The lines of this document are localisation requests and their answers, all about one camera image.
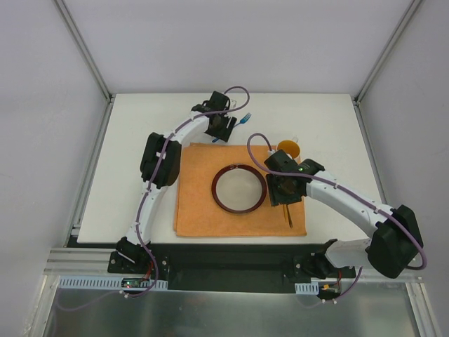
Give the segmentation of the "blue metal fork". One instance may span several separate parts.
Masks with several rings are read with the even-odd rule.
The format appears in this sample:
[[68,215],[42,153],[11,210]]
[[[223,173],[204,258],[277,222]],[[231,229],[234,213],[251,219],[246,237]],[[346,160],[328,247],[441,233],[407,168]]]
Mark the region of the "blue metal fork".
[[[245,124],[250,118],[251,118],[252,114],[251,113],[247,113],[244,117],[242,117],[238,123],[235,124],[235,127]],[[216,143],[219,140],[219,138],[214,138],[212,140],[213,143]]]

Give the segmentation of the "gold spoon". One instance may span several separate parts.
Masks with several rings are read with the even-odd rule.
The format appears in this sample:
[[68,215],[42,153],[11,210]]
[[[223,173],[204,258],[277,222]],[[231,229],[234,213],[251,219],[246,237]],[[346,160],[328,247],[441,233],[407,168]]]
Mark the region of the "gold spoon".
[[289,210],[289,208],[288,208],[288,205],[285,204],[285,205],[283,206],[283,209],[284,209],[284,215],[285,215],[285,217],[286,217],[286,221],[288,222],[289,227],[290,227],[290,228],[293,228],[293,220],[292,220],[292,218],[291,218],[291,214],[290,214],[290,210]]

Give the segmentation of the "white floral mug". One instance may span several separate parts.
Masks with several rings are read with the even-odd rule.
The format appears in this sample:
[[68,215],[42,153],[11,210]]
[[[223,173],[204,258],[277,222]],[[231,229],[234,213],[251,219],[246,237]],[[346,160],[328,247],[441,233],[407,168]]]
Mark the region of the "white floral mug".
[[291,159],[298,159],[301,153],[297,136],[280,141],[276,146],[276,149],[283,150]]

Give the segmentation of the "red rimmed plate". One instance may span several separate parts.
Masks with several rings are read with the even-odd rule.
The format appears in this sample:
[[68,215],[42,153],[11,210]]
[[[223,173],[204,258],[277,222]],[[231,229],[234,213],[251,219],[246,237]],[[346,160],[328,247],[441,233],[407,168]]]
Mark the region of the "red rimmed plate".
[[256,168],[247,164],[231,164],[215,174],[211,194],[215,203],[228,213],[251,213],[264,203],[267,184]]

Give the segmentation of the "orange cloth placemat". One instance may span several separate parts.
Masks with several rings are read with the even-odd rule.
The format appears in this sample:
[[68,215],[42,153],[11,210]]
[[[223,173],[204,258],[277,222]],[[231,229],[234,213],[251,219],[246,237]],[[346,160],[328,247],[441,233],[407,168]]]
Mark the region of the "orange cloth placemat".
[[281,206],[269,197],[254,211],[234,214],[213,199],[212,183],[220,169],[232,164],[254,165],[245,145],[193,143],[182,151],[174,228],[179,237],[305,236],[304,203],[288,207],[289,225]]

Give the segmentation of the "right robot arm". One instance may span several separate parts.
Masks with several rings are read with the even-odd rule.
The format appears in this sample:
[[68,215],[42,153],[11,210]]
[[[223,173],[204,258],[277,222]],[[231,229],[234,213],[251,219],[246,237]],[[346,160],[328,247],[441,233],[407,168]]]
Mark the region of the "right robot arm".
[[267,186],[273,206],[290,205],[309,197],[329,206],[350,220],[365,239],[331,239],[301,263],[304,273],[325,279],[345,267],[371,266],[394,279],[411,270],[411,262],[421,257],[418,269],[427,265],[423,241],[414,212],[407,206],[393,208],[378,203],[340,184],[338,179],[311,159],[298,163],[283,150],[265,161]]

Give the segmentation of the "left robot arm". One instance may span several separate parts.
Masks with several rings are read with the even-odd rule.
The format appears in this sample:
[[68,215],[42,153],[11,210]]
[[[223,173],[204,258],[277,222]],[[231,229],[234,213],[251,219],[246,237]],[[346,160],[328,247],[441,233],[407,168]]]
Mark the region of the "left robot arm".
[[237,118],[228,114],[242,107],[232,107],[228,92],[214,91],[209,99],[193,106],[188,119],[172,131],[148,136],[140,162],[142,197],[130,229],[109,257],[109,273],[150,274],[158,270],[159,264],[148,247],[156,213],[166,191],[180,174],[182,148],[201,133],[229,140]]

